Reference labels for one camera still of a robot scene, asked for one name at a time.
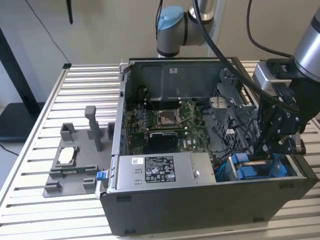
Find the robotic arm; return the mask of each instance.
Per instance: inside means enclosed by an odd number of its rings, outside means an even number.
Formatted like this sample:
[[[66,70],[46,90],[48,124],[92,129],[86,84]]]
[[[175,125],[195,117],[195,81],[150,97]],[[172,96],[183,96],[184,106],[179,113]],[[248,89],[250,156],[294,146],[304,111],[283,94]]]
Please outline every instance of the robotic arm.
[[[320,112],[320,8],[294,56],[258,63],[253,80],[281,101],[299,108],[299,112],[293,114],[260,98],[260,137],[254,144],[254,154],[260,155],[268,150],[278,154],[304,155],[306,147],[300,134],[308,121]]]
[[[199,0],[202,23],[209,31],[214,23],[214,0]],[[180,46],[200,46],[205,42],[197,23],[195,9],[169,6],[161,12],[157,28],[158,57],[171,58],[179,54]]]

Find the motherboard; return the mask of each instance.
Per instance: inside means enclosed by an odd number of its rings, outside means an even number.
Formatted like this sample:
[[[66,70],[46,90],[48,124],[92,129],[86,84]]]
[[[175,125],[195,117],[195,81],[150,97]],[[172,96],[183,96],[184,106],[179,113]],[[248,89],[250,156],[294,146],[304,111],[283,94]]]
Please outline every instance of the motherboard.
[[[126,113],[130,155],[162,153],[209,153],[210,137],[197,101],[146,101]]]

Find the silver robot arm segment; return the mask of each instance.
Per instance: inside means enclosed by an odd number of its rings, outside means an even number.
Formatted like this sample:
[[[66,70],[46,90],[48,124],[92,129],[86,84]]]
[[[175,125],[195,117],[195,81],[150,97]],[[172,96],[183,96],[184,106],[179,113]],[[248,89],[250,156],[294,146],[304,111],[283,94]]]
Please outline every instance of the silver robot arm segment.
[[[199,0],[198,5],[201,19],[207,31],[214,23],[214,0]],[[162,10],[157,32],[158,57],[175,57],[179,54],[180,46],[200,46],[205,42],[191,6],[188,12],[182,8],[169,6]]]

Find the white wall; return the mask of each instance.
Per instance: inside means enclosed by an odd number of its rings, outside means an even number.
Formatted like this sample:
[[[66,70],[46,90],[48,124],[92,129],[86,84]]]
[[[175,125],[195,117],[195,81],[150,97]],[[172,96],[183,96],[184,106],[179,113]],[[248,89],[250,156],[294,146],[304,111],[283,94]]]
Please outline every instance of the white wall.
[[[255,47],[246,30],[249,0],[228,0],[217,45],[226,56],[241,60],[277,57]],[[293,54],[298,42],[320,6],[320,0],[253,0],[250,29],[263,46]]]
[[[73,64],[114,64],[156,55],[158,0],[73,0],[73,25],[65,0],[28,0]],[[163,6],[191,0],[164,0]],[[217,44],[226,56],[262,59],[269,55],[247,37],[248,0],[227,0]],[[270,48],[293,52],[319,0],[254,0],[252,34]],[[38,101],[45,101],[66,62],[24,0],[0,0],[0,27]],[[182,47],[180,56],[207,55],[204,46]],[[0,106],[20,102],[0,66]]]

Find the barcode sticker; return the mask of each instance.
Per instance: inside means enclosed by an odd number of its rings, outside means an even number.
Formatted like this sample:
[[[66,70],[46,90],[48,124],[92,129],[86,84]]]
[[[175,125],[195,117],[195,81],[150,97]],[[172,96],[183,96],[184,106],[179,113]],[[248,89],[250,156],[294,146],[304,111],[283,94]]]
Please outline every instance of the barcode sticker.
[[[131,163],[132,164],[144,164],[144,158],[143,157],[133,157]]]

